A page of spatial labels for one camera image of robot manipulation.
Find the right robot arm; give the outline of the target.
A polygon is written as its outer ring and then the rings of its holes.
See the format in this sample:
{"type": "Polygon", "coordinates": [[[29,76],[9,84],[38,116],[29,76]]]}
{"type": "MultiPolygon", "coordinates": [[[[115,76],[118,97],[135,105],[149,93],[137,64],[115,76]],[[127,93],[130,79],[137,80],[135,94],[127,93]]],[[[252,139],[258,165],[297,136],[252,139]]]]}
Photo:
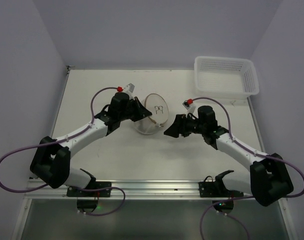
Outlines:
{"type": "Polygon", "coordinates": [[[164,135],[178,138],[199,134],[206,144],[230,156],[249,171],[244,180],[223,180],[226,189],[251,194],[265,207],[293,192],[292,180],[280,155],[268,155],[248,145],[239,146],[230,137],[229,130],[218,125],[211,106],[201,106],[197,112],[197,116],[192,113],[176,115],[164,135]]]}

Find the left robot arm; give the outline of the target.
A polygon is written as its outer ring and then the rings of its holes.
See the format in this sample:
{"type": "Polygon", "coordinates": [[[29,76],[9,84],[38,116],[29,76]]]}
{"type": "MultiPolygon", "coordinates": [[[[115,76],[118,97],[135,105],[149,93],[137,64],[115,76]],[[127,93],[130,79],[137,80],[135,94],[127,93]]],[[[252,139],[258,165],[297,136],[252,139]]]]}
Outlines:
{"type": "Polygon", "coordinates": [[[137,97],[117,92],[110,104],[94,114],[87,125],[57,139],[44,137],[31,162],[30,171],[53,189],[62,185],[94,189],[95,177],[83,169],[72,168],[72,157],[92,142],[110,135],[122,121],[137,122],[150,116],[152,112],[137,97]]]}

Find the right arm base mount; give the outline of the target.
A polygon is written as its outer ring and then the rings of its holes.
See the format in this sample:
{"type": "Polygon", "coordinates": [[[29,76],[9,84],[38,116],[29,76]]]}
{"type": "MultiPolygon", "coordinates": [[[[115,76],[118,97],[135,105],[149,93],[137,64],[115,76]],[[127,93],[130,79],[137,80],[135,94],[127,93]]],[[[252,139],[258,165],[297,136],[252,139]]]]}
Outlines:
{"type": "MultiPolygon", "coordinates": [[[[243,197],[244,193],[237,190],[228,190],[221,177],[212,178],[207,176],[203,181],[198,182],[199,195],[201,198],[227,198],[243,197]]],[[[234,202],[223,202],[214,206],[214,209],[223,214],[229,214],[234,209],[234,202]]]]}

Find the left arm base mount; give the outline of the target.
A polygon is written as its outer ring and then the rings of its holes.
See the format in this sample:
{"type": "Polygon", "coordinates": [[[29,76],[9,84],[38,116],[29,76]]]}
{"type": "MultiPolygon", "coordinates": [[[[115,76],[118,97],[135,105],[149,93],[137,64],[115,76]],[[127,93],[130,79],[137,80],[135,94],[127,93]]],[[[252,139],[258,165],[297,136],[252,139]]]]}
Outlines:
{"type": "Polygon", "coordinates": [[[109,181],[90,182],[84,189],[69,187],[67,197],[77,198],[76,207],[78,210],[91,213],[98,207],[99,198],[109,198],[112,183],[109,181]]]}

